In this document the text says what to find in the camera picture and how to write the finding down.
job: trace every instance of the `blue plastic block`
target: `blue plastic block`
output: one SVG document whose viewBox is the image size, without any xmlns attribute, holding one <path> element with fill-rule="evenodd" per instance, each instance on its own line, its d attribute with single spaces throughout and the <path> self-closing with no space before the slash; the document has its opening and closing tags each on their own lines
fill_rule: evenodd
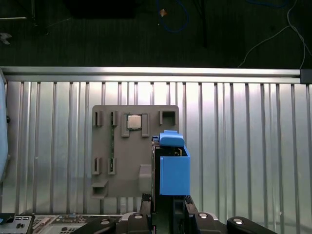
<svg viewBox="0 0 312 234">
<path fill-rule="evenodd" d="M 185 141 L 183 135 L 177 131 L 165 130 L 159 134 L 159 144 L 161 146 L 184 147 Z"/>
<path fill-rule="evenodd" d="M 160 156 L 160 195 L 190 195 L 191 157 Z"/>
<path fill-rule="evenodd" d="M 0 179 L 2 179 L 8 157 L 8 136 L 6 126 L 6 108 L 4 83 L 0 76 Z"/>
</svg>

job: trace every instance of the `metal sheet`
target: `metal sheet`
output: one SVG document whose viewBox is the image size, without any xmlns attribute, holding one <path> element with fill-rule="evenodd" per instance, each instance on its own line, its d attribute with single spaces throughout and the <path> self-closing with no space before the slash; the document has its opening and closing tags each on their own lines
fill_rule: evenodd
<svg viewBox="0 0 312 234">
<path fill-rule="evenodd" d="M 24 76 L 22 71 L 7 68 L 4 74 L 27 79 L 36 73 L 30 69 Z M 70 74 L 63 72 L 59 75 L 64 78 Z M 227 76 L 229 71 L 216 72 Z M 241 76 L 248 80 L 245 72 Z M 282 73 L 288 81 L 298 75 Z M 265 72 L 271 78 L 277 74 L 282 75 Z M 312 232 L 312 86 L 221 78 L 208 82 L 198 76 L 190 82 L 164 76 L 137 82 L 129 75 L 110 82 L 78 82 L 81 74 L 69 82 L 77 75 L 57 83 L 8 79 L 12 160 L 2 185 L 3 212 L 137 211 L 138 197 L 101 203 L 90 198 L 92 107 L 168 104 L 179 107 L 179 131 L 192 155 L 192 197 L 200 210 L 223 222 L 243 215 L 277 233 Z M 259 72 L 255 77 L 262 79 Z"/>
</svg>

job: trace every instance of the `metal screw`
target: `metal screw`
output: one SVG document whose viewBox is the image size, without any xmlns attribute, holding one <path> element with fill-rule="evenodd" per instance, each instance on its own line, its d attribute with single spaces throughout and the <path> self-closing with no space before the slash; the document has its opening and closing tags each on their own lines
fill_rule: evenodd
<svg viewBox="0 0 312 234">
<path fill-rule="evenodd" d="M 206 215 L 205 213 L 200 213 L 200 214 L 199 214 L 199 217 L 201 217 L 201 218 L 207 218 L 207 215 Z"/>
<path fill-rule="evenodd" d="M 236 224 L 238 224 L 238 225 L 243 224 L 243 220 L 241 220 L 241 219 L 239 219 L 239 218 L 235 218 L 235 219 L 233 219 L 233 221 L 234 221 Z"/>
<path fill-rule="evenodd" d="M 102 222 L 101 222 L 102 225 L 107 225 L 109 224 L 109 221 L 108 219 L 103 219 Z"/>
<path fill-rule="evenodd" d="M 138 215 L 135 216 L 135 218 L 143 218 L 143 216 L 138 214 Z"/>
</svg>

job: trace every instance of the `gray plastic slot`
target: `gray plastic slot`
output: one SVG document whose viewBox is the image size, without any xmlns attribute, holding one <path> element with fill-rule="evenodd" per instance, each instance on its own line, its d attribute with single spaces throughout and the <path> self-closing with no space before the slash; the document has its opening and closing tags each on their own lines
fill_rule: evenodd
<svg viewBox="0 0 312 234">
<path fill-rule="evenodd" d="M 111 121 L 114 127 L 118 125 L 118 111 L 113 111 L 111 113 Z"/>
<path fill-rule="evenodd" d="M 108 159 L 108 174 L 109 175 L 116 174 L 116 159 L 115 158 Z"/>
<path fill-rule="evenodd" d="M 92 198 L 104 199 L 108 193 L 108 180 L 92 184 Z"/>
<path fill-rule="evenodd" d="M 150 115 L 142 114 L 142 137 L 150 136 Z"/>
<path fill-rule="evenodd" d="M 93 126 L 103 126 L 103 112 L 95 111 L 92 119 Z"/>
<path fill-rule="evenodd" d="M 165 121 L 164 119 L 168 119 L 171 121 L 173 125 L 176 125 L 178 123 L 177 121 L 177 114 L 175 111 L 159 111 L 159 124 L 162 125 L 163 122 Z"/>
<path fill-rule="evenodd" d="M 127 128 L 127 118 L 128 118 L 127 113 L 121 114 L 121 136 L 122 137 L 129 137 L 130 136 L 130 131 Z"/>
<path fill-rule="evenodd" d="M 101 174 L 101 166 L 102 166 L 102 159 L 101 158 L 94 158 L 93 160 L 93 171 L 92 174 L 93 175 L 99 175 Z"/>
</svg>

